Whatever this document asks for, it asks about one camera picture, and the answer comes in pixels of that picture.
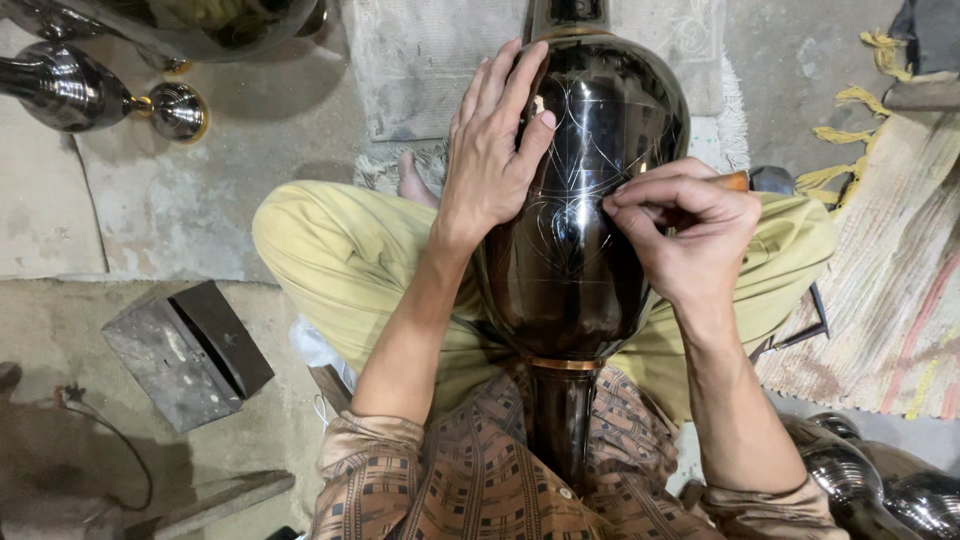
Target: hand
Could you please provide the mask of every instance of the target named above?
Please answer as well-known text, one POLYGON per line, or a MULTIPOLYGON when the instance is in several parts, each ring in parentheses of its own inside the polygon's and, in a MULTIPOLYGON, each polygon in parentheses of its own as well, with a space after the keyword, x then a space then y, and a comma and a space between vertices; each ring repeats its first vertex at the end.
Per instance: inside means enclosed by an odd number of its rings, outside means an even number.
POLYGON ((654 290, 676 309, 730 308, 760 217, 755 194, 704 182, 715 176, 695 158, 674 161, 630 180, 603 203, 654 290), (664 236, 657 225, 677 233, 664 236))
POLYGON ((531 47, 510 73, 519 50, 516 38, 492 61, 480 63, 450 123, 448 173, 434 231, 470 250, 520 211, 557 124, 553 112, 541 112, 516 148, 520 114, 547 45, 531 47))

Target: left hand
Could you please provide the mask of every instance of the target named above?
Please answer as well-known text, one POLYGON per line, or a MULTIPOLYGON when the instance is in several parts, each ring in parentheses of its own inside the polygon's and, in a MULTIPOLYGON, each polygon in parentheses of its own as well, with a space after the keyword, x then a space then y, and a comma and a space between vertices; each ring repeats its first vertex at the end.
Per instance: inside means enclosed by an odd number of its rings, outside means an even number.
POLYGON ((492 61, 481 62, 450 123, 448 173, 434 231, 457 247, 473 250, 490 229, 516 216, 553 139, 557 118, 546 110, 530 120, 516 148, 520 114, 547 45, 531 47, 511 73, 519 50, 516 38, 492 61))

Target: white plastic bag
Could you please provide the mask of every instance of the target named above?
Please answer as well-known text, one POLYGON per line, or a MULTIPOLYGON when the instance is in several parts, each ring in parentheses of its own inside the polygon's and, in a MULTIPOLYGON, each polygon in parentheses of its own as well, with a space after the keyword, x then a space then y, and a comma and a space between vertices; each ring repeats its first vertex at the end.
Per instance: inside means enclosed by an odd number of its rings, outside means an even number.
POLYGON ((332 345, 326 342, 324 335, 310 324, 303 315, 290 325, 290 344, 294 351, 310 367, 332 365, 340 375, 340 380, 352 393, 357 387, 357 372, 348 366, 332 345))

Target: wooden tool handle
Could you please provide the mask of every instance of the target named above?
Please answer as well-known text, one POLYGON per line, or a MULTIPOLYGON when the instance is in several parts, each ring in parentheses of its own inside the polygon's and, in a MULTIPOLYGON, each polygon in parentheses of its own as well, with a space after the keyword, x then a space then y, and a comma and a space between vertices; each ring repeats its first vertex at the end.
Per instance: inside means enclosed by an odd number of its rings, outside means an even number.
POLYGON ((747 171, 736 171, 735 173, 715 176, 708 178, 707 182, 733 191, 747 192, 750 188, 750 177, 747 176, 747 171))

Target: forearm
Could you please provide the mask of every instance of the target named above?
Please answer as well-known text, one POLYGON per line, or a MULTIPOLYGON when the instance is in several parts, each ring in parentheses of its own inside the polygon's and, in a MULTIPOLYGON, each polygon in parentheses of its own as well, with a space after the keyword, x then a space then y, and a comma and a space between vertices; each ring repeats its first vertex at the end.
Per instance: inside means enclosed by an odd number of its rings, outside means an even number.
POLYGON ((799 487, 804 464, 743 353, 732 303, 675 311, 707 483, 771 494, 799 487))
POLYGON ((426 421, 440 349, 471 253, 436 229, 360 374, 350 406, 354 414, 426 421))

